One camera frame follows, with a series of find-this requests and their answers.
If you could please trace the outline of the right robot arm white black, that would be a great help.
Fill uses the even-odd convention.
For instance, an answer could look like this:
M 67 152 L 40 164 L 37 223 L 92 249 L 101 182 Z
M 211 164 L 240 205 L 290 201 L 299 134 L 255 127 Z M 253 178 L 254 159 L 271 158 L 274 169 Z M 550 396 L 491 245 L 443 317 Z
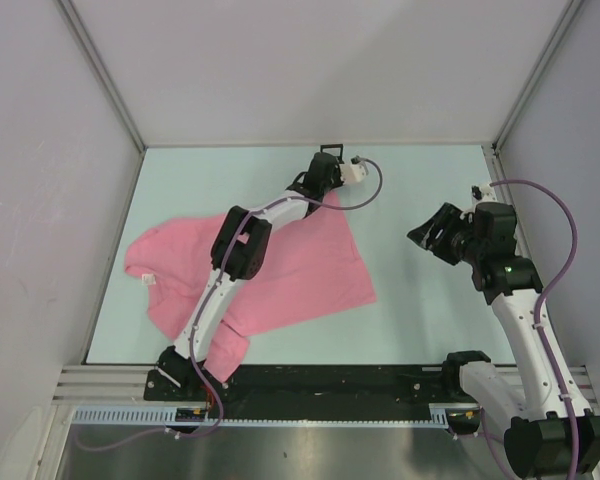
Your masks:
M 589 473 L 600 461 L 600 415 L 574 381 L 540 298 L 531 259 L 516 252 L 517 216 L 500 202 L 469 212 L 445 203 L 408 238 L 450 265 L 471 266 L 471 279 L 491 307 L 513 353 L 522 389 L 504 380 L 481 351 L 448 356 L 441 376 L 453 401 L 469 396 L 502 436 L 511 470 L 520 478 Z

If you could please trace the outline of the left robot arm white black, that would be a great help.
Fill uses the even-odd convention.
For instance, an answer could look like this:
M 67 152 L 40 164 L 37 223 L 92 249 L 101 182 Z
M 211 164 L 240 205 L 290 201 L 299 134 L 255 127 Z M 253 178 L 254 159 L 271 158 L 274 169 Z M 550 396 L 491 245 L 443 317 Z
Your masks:
M 343 150 L 341 144 L 322 145 L 308 169 L 271 203 L 254 210 L 229 210 L 212 244 L 212 270 L 202 297 L 156 364 L 161 381 L 177 398 L 187 400 L 199 392 L 205 380 L 196 371 L 199 362 L 206 358 L 233 298 L 263 266 L 272 233 L 310 216 L 329 192 L 344 185 Z

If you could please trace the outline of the pink t-shirt garment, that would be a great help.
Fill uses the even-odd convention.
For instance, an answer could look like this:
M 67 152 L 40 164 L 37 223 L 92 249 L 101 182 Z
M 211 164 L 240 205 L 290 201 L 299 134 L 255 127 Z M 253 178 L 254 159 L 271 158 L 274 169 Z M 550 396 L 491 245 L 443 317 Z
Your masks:
M 236 295 L 211 343 L 205 369 L 225 382 L 244 360 L 250 337 L 375 302 L 337 193 L 327 208 L 272 234 L 264 264 Z M 211 246 L 222 215 L 168 220 L 127 249 L 124 270 L 153 274 L 148 316 L 169 339 L 184 329 L 211 272 Z

